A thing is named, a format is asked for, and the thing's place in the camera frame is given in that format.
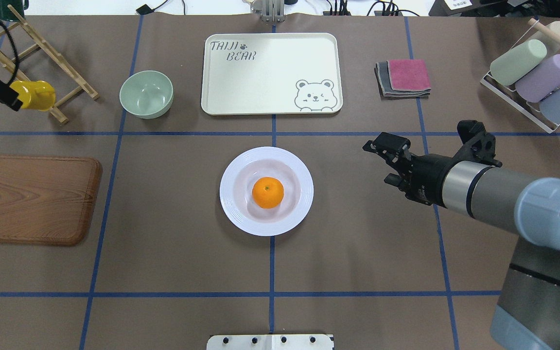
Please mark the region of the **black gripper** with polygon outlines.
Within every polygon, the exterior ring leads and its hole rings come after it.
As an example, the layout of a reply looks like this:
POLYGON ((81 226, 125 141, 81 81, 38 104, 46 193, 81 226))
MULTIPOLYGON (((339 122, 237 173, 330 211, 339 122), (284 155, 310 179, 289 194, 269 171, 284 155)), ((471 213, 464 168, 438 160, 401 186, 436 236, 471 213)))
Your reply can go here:
POLYGON ((409 152, 410 146, 409 139, 382 132, 367 141, 363 150, 381 158, 395 158, 393 168, 398 174, 387 175, 385 184, 398 188, 411 201, 444 207, 444 180, 455 165, 454 159, 437 154, 418 157, 409 152))

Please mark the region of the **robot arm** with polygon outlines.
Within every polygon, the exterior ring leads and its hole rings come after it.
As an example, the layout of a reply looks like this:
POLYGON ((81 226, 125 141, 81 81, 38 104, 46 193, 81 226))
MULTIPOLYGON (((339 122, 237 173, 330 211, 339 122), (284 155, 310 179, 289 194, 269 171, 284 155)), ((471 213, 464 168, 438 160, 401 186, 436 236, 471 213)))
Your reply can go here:
POLYGON ((496 140, 460 132, 452 157, 417 156, 411 142, 380 133, 363 149, 385 160, 406 198, 518 235, 490 333, 507 350, 560 350, 560 179, 502 168, 496 140))

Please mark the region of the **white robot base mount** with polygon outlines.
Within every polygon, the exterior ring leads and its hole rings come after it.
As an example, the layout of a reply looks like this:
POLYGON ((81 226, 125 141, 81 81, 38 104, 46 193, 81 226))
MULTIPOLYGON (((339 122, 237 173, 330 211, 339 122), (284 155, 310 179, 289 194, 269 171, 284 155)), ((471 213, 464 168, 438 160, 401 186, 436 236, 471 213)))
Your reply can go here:
POLYGON ((328 334, 239 334, 211 336, 207 350, 333 350, 328 334))

